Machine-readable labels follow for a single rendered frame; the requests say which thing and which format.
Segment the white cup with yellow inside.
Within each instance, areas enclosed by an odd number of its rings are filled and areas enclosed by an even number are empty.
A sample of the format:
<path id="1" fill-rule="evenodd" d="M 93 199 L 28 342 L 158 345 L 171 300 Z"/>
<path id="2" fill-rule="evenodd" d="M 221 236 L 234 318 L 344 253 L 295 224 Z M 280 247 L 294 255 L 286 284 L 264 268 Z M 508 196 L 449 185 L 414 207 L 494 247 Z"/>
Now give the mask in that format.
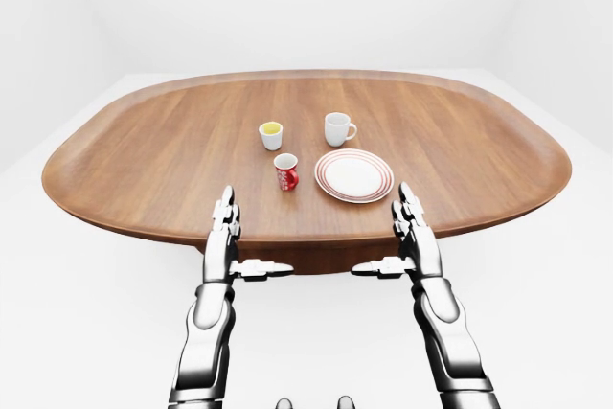
<path id="1" fill-rule="evenodd" d="M 276 151 L 281 148 L 284 127 L 278 122 L 266 122 L 259 126 L 262 143 L 267 150 Z"/>

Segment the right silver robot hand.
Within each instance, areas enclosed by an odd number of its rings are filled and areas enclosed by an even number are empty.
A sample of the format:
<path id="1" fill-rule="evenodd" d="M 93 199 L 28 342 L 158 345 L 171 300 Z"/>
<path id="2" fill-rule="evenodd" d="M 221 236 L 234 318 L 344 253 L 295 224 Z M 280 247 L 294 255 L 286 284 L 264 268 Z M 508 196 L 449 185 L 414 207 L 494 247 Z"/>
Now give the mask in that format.
<path id="1" fill-rule="evenodd" d="M 408 273 L 412 279 L 441 277 L 443 266 L 434 231 L 426 223 L 424 209 L 406 182 L 398 186 L 399 200 L 392 203 L 393 230 L 399 238 L 397 256 L 355 265 L 351 273 L 358 276 L 399 278 Z"/>

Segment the red mug with white print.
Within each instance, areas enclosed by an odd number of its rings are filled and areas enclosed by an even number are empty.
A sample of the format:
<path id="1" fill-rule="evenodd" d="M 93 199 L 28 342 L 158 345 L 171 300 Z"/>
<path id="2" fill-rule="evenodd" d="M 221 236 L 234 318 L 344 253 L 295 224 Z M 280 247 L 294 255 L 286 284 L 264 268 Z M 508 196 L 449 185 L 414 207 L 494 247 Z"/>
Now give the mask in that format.
<path id="1" fill-rule="evenodd" d="M 282 191 L 293 191 L 298 185 L 297 165 L 298 158 L 291 153 L 282 153 L 275 157 L 274 167 L 277 172 L 279 187 Z"/>

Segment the white plate with red rings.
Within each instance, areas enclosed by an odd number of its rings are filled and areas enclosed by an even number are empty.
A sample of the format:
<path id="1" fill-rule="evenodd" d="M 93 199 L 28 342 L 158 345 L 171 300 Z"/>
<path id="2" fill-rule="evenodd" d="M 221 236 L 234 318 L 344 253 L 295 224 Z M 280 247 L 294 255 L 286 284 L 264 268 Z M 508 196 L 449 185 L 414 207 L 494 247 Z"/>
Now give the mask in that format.
<path id="1" fill-rule="evenodd" d="M 366 204 L 384 198 L 395 178 L 380 157 L 361 149 L 343 148 L 323 155 L 314 167 L 320 188 L 341 201 Z"/>

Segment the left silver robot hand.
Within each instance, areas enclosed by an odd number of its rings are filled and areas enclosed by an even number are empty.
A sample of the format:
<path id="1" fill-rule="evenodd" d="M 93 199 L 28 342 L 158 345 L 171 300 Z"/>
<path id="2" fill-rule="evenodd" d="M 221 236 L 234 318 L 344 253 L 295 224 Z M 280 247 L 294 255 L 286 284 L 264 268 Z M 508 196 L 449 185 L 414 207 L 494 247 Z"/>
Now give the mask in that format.
<path id="1" fill-rule="evenodd" d="M 240 209 L 235 203 L 235 191 L 231 185 L 225 187 L 216 202 L 212 218 L 214 223 L 204 252 L 204 283 L 230 283 L 234 278 L 265 281 L 268 277 L 281 277 L 294 272 L 294 268 L 286 263 L 259 259 L 238 261 Z"/>

